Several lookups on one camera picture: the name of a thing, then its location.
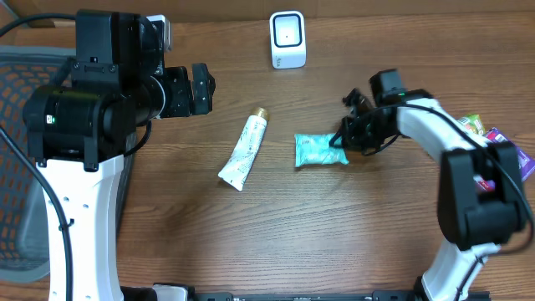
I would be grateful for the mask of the teal snack wrapper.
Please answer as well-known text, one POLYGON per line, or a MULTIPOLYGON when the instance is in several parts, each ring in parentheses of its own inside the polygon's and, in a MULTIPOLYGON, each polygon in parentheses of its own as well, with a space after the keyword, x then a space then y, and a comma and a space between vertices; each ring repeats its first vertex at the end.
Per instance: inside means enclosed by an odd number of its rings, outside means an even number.
POLYGON ((332 148, 329 141, 334 134, 295 134, 295 166, 348 165, 344 148, 332 148))

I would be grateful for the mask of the white tube gold cap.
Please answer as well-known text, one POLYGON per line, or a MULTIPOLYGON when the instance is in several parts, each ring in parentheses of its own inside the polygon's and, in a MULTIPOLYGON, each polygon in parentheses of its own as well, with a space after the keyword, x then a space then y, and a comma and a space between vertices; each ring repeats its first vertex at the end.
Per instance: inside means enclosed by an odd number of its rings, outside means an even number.
POLYGON ((266 109, 257 107, 248 116, 242 133, 226 165, 218 176, 238 191, 242 191, 262 144, 269 121, 266 109))

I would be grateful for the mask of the green juice pouch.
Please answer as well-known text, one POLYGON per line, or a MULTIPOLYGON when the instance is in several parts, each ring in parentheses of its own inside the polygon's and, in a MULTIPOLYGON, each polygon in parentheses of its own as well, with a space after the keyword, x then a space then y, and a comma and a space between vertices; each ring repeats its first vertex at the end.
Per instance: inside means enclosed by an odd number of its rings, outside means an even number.
POLYGON ((477 135, 485 135, 487 132, 482 123, 482 118, 478 114, 464 115, 458 122, 477 135))

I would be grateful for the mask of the purple pad package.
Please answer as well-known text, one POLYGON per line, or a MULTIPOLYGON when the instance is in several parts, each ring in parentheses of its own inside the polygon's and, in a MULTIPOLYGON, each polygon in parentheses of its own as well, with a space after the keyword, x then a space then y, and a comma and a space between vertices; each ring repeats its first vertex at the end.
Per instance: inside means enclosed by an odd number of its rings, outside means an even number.
MULTIPOLYGON (((494 143, 510 142, 497 128, 491 128, 484 136, 494 143)), ((517 146, 516 149, 522 181, 525 181, 534 172, 534 159, 520 147, 517 146)), ((493 191, 495 188, 493 181, 483 180, 480 176, 475 176, 474 179, 479 191, 493 191)))

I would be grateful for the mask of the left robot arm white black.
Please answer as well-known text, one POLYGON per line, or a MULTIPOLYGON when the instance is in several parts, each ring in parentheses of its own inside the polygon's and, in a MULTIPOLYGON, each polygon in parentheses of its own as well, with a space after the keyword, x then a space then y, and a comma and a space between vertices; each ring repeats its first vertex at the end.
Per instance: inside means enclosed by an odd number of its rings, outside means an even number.
POLYGON ((154 119, 211 112, 216 82, 204 63, 168 68, 171 26, 161 15, 81 10, 76 55, 61 80, 23 108, 48 219, 52 300, 189 300, 190 288, 120 285, 117 198, 130 137, 154 119))

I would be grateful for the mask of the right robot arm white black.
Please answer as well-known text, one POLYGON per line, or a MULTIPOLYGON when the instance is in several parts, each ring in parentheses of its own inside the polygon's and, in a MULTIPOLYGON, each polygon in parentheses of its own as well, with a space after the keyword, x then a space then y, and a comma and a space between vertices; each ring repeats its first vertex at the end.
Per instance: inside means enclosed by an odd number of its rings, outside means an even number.
POLYGON ((393 300, 485 300, 470 293, 490 258, 521 253, 534 235, 507 249, 511 237, 534 229, 517 150, 511 142, 490 142, 469 131, 424 89, 408 90, 395 69, 369 79, 373 97, 358 89, 343 97, 350 109, 330 146, 372 156, 398 137, 417 142, 440 167, 437 220, 444 237, 431 266, 411 291, 393 300))

